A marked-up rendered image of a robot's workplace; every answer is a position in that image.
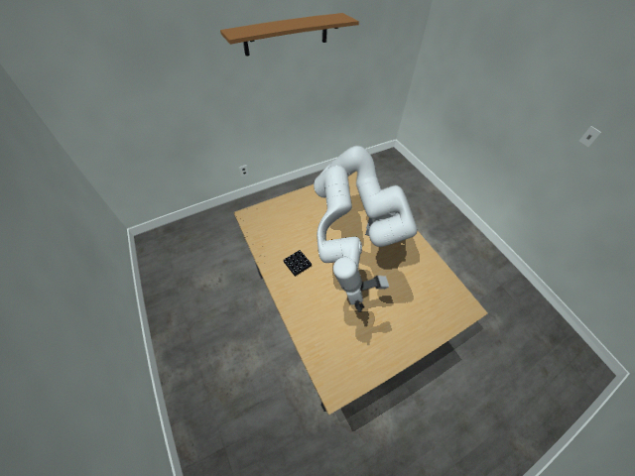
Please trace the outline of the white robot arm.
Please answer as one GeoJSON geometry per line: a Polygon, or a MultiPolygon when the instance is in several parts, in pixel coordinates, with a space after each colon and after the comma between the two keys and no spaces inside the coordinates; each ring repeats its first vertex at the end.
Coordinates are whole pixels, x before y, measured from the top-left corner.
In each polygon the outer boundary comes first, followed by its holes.
{"type": "Polygon", "coordinates": [[[322,172],[323,175],[314,182],[316,194],[326,198],[327,205],[317,228],[320,259],[324,263],[335,262],[333,272],[346,292],[357,291],[361,283],[362,291],[372,288],[386,290],[389,288],[386,276],[362,282],[358,271],[362,244],[358,237],[326,240],[326,231],[335,220],[351,210],[348,176],[357,172],[356,186],[365,212],[373,222],[369,228],[371,242],[377,247],[384,247],[412,238],[417,234],[417,225],[405,193],[397,185],[381,189],[374,161],[369,152],[360,146],[343,152],[322,172]]]}

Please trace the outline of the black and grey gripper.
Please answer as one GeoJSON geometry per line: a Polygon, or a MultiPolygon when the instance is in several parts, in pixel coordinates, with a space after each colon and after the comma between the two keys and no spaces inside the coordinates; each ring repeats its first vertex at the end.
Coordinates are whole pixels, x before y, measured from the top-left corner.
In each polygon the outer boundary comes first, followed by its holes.
{"type": "Polygon", "coordinates": [[[363,298],[361,295],[361,289],[359,288],[357,291],[349,293],[346,292],[347,297],[349,299],[349,302],[351,305],[355,304],[355,308],[357,309],[358,312],[362,311],[362,308],[364,308],[364,304],[363,302],[363,298]],[[360,303],[360,304],[359,304],[360,303]]]}

